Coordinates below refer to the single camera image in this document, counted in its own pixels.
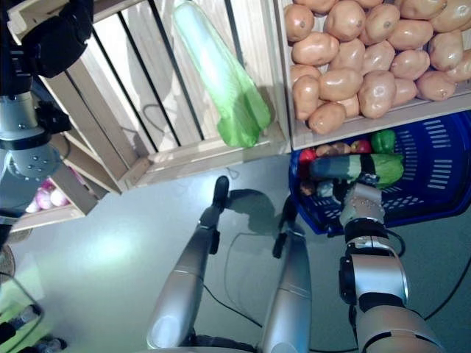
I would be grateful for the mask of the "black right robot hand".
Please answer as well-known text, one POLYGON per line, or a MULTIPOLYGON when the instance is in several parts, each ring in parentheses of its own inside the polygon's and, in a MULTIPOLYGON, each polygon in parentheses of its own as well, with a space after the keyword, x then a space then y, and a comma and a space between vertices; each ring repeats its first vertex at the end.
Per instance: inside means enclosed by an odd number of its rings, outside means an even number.
POLYGON ((375 162, 371 154, 354 154, 358 157, 360 171, 358 176, 351 180, 334 179, 333 194, 339 199, 343 199, 347 192, 353 189, 357 184, 366 185, 368 187, 379 188, 380 177, 376 173, 375 162))

